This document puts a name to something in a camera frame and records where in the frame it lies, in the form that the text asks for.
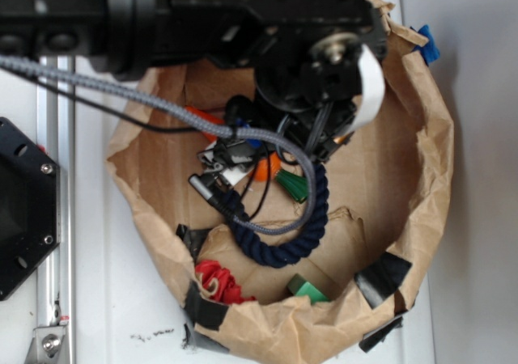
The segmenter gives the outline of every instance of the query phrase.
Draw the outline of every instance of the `crumpled paper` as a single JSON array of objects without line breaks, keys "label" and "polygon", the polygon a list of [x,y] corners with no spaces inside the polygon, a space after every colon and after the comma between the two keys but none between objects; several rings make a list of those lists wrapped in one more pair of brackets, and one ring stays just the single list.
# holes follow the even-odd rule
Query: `crumpled paper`
[{"label": "crumpled paper", "polygon": [[[443,235],[453,171],[453,123],[416,44],[427,39],[394,23],[392,4],[370,0],[388,34],[383,62],[387,90],[380,115],[363,127],[326,164],[331,197],[329,225],[321,246],[295,266],[275,270],[247,259],[223,218],[190,188],[201,171],[196,152],[207,145],[200,133],[165,135],[121,122],[108,148],[108,171],[124,193],[156,268],[181,306],[195,280],[194,260],[175,235],[178,224],[213,227],[199,259],[215,259],[258,302],[230,306],[218,331],[196,330],[230,352],[268,364],[317,364],[414,305],[418,288]],[[139,88],[180,105],[221,108],[235,94],[253,97],[251,70],[221,71],[208,61],[149,70]],[[180,122],[129,103],[126,111],[153,125]],[[296,168],[287,167],[289,171]],[[242,191],[244,183],[237,186]],[[248,210],[263,184],[246,197]],[[280,225],[300,214],[272,185],[258,222]],[[264,236],[269,243],[296,234]],[[413,266],[397,295],[372,310],[352,279],[391,252]],[[287,281],[301,273],[333,301],[310,305],[288,297]]]}]

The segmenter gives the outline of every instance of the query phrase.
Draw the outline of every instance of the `white wall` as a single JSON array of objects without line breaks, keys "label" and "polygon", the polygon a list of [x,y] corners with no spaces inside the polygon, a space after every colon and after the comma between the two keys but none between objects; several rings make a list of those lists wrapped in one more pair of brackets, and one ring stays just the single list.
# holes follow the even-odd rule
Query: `white wall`
[{"label": "white wall", "polygon": [[431,25],[433,74],[456,121],[456,173],[430,272],[438,364],[518,358],[518,15],[516,0],[402,0]]}]

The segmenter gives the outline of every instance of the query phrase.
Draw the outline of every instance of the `red cloth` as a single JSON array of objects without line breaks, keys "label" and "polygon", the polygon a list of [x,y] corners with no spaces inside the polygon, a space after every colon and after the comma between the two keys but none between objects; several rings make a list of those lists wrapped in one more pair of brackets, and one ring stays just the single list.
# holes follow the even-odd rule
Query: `red cloth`
[{"label": "red cloth", "polygon": [[204,260],[196,266],[195,271],[203,288],[212,293],[210,299],[214,301],[232,305],[256,300],[254,297],[241,297],[241,286],[236,283],[230,270],[222,268],[218,261]]}]

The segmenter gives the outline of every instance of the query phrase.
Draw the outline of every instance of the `black metal bracket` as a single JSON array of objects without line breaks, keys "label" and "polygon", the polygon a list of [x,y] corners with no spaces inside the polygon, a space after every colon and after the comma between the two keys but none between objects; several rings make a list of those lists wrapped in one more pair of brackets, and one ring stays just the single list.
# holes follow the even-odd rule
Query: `black metal bracket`
[{"label": "black metal bracket", "polygon": [[58,170],[45,152],[0,117],[0,301],[57,247]]}]

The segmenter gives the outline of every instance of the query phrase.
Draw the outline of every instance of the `blue tape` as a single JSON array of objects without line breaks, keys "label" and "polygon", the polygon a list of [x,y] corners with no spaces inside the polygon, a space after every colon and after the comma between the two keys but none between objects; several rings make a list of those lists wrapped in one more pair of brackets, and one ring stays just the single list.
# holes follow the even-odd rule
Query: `blue tape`
[{"label": "blue tape", "polygon": [[428,24],[422,26],[418,33],[428,38],[428,43],[423,47],[415,46],[414,51],[419,51],[427,66],[429,66],[432,62],[437,61],[440,58],[440,51],[435,44],[434,37],[431,34]]}]

